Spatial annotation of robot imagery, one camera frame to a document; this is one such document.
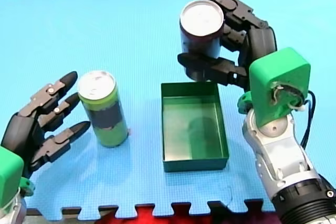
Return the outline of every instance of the green box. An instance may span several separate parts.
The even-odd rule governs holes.
[[[223,169],[229,153],[217,84],[163,83],[161,99],[164,170]]]

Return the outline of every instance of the red object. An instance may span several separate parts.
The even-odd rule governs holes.
[[[96,224],[212,224],[213,216],[189,216],[190,205],[173,206],[175,214],[171,217],[152,216],[154,207],[136,207],[138,217],[134,219],[117,219],[111,213]],[[231,214],[223,217],[222,224],[281,224],[275,213],[263,213],[260,209],[249,209],[245,214]]]

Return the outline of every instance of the blue foam mat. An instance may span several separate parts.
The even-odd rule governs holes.
[[[61,208],[81,207],[79,219],[90,220],[100,218],[99,206],[118,206],[117,217],[135,217],[135,205],[155,204],[153,214],[166,216],[173,213],[173,202],[190,202],[191,214],[206,214],[208,201],[243,212],[245,199],[262,198],[263,210],[273,210],[241,133],[239,88],[219,87],[230,151],[226,169],[163,171],[160,84],[190,81],[176,59],[181,51],[178,17],[188,1],[192,0],[0,0],[0,134],[11,115],[44,84],[73,70],[82,75],[92,69],[110,71],[117,79],[132,132],[111,150],[97,144],[90,129],[63,157],[32,176],[36,191],[27,198],[29,208],[59,220]],[[292,46],[311,62],[310,88],[317,96],[317,109],[307,152],[317,170],[336,184],[336,1],[242,1],[269,21],[279,48]],[[221,54],[237,58],[225,49]],[[307,115],[296,113],[295,118],[301,139]],[[79,105],[62,129],[86,119]]]

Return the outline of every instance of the cylindrical can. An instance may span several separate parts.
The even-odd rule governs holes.
[[[99,142],[105,147],[120,145],[128,128],[114,77],[106,71],[88,72],[79,80],[78,95]]]
[[[189,2],[180,14],[182,51],[218,58],[223,28],[224,13],[219,5],[209,0]],[[193,69],[185,72],[195,81],[205,81],[203,72]]]

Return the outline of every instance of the silver can top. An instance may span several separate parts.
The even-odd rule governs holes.
[[[183,8],[180,22],[189,34],[206,36],[217,32],[222,27],[224,13],[213,1],[195,0]]]
[[[115,87],[114,77],[110,73],[94,70],[79,79],[78,93],[86,99],[99,100],[111,94]]]

